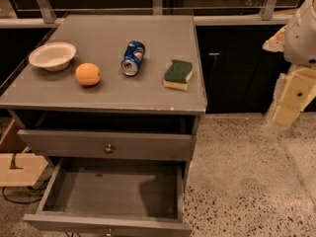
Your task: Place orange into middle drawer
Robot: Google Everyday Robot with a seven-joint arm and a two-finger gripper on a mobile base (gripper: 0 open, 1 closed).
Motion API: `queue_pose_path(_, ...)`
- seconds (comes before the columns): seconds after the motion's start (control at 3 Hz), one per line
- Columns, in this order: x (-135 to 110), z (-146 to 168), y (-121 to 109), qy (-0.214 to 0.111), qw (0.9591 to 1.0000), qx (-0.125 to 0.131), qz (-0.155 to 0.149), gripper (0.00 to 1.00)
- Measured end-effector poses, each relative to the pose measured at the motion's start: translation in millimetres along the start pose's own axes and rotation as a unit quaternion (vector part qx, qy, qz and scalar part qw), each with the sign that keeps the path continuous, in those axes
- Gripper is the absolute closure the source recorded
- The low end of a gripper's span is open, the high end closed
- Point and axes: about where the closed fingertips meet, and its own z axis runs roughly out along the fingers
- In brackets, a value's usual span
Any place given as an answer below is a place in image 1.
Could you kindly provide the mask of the white gripper with vents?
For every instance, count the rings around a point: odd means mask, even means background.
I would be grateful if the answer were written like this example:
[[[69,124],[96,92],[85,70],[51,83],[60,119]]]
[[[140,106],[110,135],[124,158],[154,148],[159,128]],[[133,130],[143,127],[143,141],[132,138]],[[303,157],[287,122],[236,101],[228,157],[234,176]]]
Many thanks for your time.
[[[293,124],[316,98],[316,0],[305,0],[287,26],[265,41],[263,50],[283,52],[284,59],[299,67],[285,76],[272,121]]]

